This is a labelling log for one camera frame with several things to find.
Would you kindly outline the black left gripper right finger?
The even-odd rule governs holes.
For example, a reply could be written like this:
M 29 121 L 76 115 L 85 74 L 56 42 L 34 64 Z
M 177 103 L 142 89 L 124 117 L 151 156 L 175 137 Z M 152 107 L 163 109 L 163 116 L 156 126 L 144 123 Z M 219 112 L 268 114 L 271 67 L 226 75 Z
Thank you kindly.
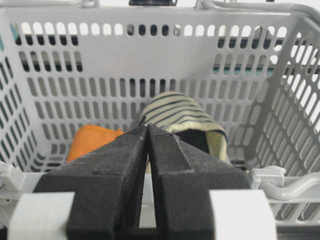
M 210 190 L 249 189 L 244 171 L 149 125 L 156 227 L 167 240 L 213 240 Z

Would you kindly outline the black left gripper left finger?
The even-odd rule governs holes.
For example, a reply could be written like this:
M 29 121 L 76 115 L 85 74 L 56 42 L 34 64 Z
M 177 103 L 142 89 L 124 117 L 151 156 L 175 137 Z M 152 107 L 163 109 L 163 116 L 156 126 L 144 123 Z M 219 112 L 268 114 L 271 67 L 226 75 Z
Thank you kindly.
M 139 226 L 148 151 L 145 125 L 42 175 L 34 192 L 74 192 L 70 240 L 113 240 Z

